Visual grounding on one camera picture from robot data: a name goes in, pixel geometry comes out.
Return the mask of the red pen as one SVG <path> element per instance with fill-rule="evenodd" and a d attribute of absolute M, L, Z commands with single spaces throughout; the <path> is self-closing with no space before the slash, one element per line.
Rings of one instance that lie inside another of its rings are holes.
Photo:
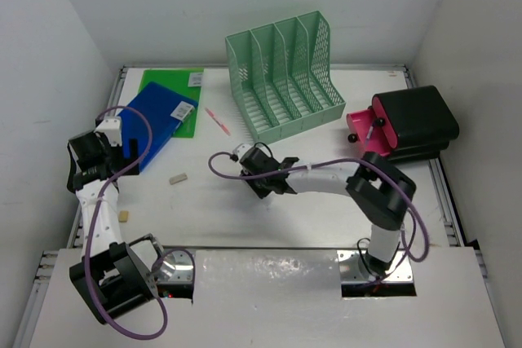
<path fill-rule="evenodd" d="M 211 111 L 210 109 L 208 108 L 205 108 L 205 111 L 206 113 L 210 116 L 210 118 L 217 124 L 217 126 L 227 135 L 227 136 L 230 136 L 231 135 L 231 132 L 230 130 L 228 129 L 228 127 L 220 120 L 217 118 L 217 116 L 215 115 L 215 113 L 213 111 Z"/>

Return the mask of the pink drawer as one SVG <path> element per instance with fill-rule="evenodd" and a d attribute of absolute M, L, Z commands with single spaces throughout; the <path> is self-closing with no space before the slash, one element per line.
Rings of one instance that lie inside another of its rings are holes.
<path fill-rule="evenodd" d="M 378 117 L 371 107 L 346 115 L 350 131 L 347 140 L 354 145 L 359 156 L 366 152 L 376 152 L 381 156 L 390 156 L 392 147 L 383 130 L 383 119 Z"/>

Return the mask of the black drawer box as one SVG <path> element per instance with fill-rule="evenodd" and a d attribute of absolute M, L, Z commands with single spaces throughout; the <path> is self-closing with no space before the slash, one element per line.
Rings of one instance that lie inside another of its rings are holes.
<path fill-rule="evenodd" d="M 435 86 L 374 95 L 371 108 L 395 163 L 437 158 L 459 136 L 455 116 Z"/>

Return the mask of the light blue pen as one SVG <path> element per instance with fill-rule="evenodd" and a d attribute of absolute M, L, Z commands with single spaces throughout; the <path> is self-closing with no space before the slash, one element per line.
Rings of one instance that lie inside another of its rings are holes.
<path fill-rule="evenodd" d="M 368 132 L 367 132 L 367 135 L 365 136 L 365 141 L 364 141 L 364 145 L 365 147 L 368 146 L 369 144 L 369 141 L 371 140 L 371 137 L 372 137 L 372 134 L 374 132 L 374 127 L 375 127 L 375 121 L 373 121 L 370 126 L 369 126 L 369 129 L 368 129 Z"/>

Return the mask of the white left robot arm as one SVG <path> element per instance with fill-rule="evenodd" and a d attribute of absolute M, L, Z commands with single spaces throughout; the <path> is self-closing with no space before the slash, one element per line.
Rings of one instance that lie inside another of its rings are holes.
<path fill-rule="evenodd" d="M 69 140 L 71 162 L 67 188 L 78 198 L 84 228 L 81 261 L 69 278 L 94 317 L 105 324 L 157 297 L 153 275 L 124 242 L 117 217 L 116 172 L 108 139 L 94 131 Z"/>

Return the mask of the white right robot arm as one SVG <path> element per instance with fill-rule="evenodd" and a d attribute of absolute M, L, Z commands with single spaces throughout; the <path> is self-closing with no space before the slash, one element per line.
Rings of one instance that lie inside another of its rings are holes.
<path fill-rule="evenodd" d="M 365 153 L 360 163 L 350 161 L 304 170 L 297 169 L 304 164 L 297 157 L 277 161 L 249 144 L 239 145 L 232 154 L 241 165 L 241 176 L 261 199 L 272 192 L 351 197 L 372 223 L 361 266 L 375 278 L 384 277 L 399 247 L 407 202 L 417 190 L 411 178 L 376 152 Z"/>

